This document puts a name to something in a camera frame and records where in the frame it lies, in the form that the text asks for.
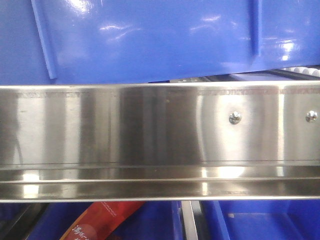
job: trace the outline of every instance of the screw head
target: screw head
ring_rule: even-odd
[[[238,113],[237,111],[234,111],[233,113],[231,113],[231,115],[229,116],[229,122],[231,124],[238,124],[241,121],[241,115],[240,113]]]
[[[308,123],[313,123],[315,120],[317,120],[318,118],[318,113],[316,111],[309,111],[306,116],[305,119]]]

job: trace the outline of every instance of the shelf lip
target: shelf lip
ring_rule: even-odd
[[[0,202],[319,198],[318,103],[320,81],[0,86]]]
[[[11,183],[0,185],[0,202],[320,199],[319,184],[320,179]]]
[[[0,184],[277,181],[320,179],[320,166],[140,166],[0,170]]]

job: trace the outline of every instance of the blue container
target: blue container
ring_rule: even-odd
[[[203,201],[212,240],[319,240],[320,200]]]
[[[51,203],[28,240],[57,240],[91,203]],[[146,202],[110,239],[183,240],[179,201]]]
[[[319,0],[2,0],[0,84],[146,83],[320,64]]]

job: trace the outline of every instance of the metal rail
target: metal rail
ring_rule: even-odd
[[[320,82],[0,87],[0,202],[320,197]]]

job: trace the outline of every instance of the metal bar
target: metal bar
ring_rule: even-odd
[[[0,87],[0,202],[319,198],[320,82]]]
[[[198,240],[195,216],[191,201],[181,202],[185,240]]]

